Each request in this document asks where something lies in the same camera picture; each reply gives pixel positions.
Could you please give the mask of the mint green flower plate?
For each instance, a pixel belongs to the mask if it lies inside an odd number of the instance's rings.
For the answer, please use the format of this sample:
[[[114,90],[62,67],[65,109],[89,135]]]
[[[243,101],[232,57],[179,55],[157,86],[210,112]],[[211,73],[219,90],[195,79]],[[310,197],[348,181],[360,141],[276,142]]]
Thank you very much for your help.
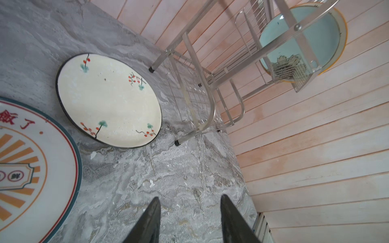
[[[289,28],[282,14],[277,15],[262,32],[259,42],[263,47]],[[330,68],[342,55],[347,41],[347,26],[342,14],[331,8],[321,19],[302,33],[307,39],[320,66],[320,73]],[[309,62],[295,39],[290,39],[268,54],[276,79],[298,83],[297,78],[311,72]]]

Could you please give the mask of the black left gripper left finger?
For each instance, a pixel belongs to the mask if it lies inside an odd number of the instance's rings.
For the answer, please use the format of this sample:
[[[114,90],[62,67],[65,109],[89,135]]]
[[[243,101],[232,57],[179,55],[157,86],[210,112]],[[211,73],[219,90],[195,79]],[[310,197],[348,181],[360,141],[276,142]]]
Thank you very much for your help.
[[[160,224],[161,203],[158,197],[154,197],[123,242],[158,243]]]

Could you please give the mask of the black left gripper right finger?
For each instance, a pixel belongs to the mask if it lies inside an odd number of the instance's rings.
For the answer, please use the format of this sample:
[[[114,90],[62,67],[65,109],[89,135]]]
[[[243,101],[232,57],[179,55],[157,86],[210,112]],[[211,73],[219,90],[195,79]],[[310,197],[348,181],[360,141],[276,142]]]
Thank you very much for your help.
[[[224,243],[260,243],[228,195],[220,200],[221,226]]]

